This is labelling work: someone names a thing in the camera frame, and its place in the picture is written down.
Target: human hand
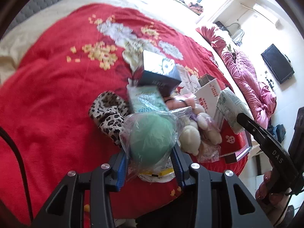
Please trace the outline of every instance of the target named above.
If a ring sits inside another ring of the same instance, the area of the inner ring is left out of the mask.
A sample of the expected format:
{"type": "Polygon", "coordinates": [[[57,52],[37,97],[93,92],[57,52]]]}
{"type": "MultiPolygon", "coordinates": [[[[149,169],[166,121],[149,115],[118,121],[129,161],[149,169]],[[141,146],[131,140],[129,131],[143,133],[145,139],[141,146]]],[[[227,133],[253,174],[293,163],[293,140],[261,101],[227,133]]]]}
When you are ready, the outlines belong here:
{"type": "MultiPolygon", "coordinates": [[[[286,203],[288,201],[288,196],[284,193],[270,193],[268,196],[268,189],[266,184],[270,181],[272,175],[272,171],[267,171],[264,174],[264,181],[259,186],[259,189],[255,193],[256,201],[259,203],[263,211],[266,213],[268,219],[271,221],[272,225],[276,223],[280,215],[282,214],[286,203]],[[269,205],[266,205],[262,202],[262,200],[267,196],[269,198],[269,205]]],[[[285,214],[280,218],[280,223],[285,217],[285,214]]]]}

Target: pink blanket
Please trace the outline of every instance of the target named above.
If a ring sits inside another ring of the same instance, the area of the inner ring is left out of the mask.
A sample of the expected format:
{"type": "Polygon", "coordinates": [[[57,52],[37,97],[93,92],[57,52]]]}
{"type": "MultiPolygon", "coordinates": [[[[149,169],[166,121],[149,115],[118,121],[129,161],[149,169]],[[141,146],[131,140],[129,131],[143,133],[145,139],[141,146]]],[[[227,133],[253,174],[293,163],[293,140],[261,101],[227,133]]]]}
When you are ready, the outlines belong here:
{"type": "Polygon", "coordinates": [[[235,47],[236,59],[228,50],[225,40],[219,36],[222,31],[215,24],[206,24],[196,29],[203,38],[215,49],[223,60],[233,80],[243,93],[254,120],[263,128],[277,106],[277,97],[268,85],[257,80],[255,69],[249,58],[235,47]]]}

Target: black box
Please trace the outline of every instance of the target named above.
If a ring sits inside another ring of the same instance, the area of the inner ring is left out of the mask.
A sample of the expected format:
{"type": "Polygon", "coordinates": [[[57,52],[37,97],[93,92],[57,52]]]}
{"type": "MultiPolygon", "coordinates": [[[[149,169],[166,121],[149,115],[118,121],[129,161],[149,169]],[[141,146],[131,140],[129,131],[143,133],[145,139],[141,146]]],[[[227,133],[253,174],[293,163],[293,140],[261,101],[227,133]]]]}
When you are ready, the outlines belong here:
{"type": "Polygon", "coordinates": [[[163,97],[168,97],[181,83],[174,60],[144,50],[140,65],[133,74],[134,86],[157,86],[163,97]]]}

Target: green tissue package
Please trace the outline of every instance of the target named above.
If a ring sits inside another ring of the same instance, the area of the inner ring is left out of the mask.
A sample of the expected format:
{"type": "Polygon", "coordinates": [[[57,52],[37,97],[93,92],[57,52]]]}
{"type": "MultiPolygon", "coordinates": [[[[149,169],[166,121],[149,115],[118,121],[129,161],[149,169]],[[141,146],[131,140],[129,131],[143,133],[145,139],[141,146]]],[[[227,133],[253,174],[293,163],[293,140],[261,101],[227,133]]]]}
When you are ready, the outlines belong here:
{"type": "Polygon", "coordinates": [[[169,111],[157,86],[128,87],[131,113],[169,111]]]}
{"type": "Polygon", "coordinates": [[[168,119],[154,112],[146,113],[134,124],[130,135],[132,159],[140,168],[155,166],[171,149],[174,135],[168,119]]]}

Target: white tissue package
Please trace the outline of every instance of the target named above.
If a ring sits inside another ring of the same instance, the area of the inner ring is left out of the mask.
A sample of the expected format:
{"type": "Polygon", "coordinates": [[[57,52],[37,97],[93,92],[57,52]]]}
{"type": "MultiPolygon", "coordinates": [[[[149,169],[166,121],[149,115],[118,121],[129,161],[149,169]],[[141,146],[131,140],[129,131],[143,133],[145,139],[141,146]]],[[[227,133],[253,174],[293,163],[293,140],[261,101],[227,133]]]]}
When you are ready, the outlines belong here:
{"type": "Polygon", "coordinates": [[[244,113],[251,118],[251,114],[244,103],[228,87],[220,92],[216,107],[224,115],[235,134],[244,130],[237,122],[237,115],[244,113]]]}

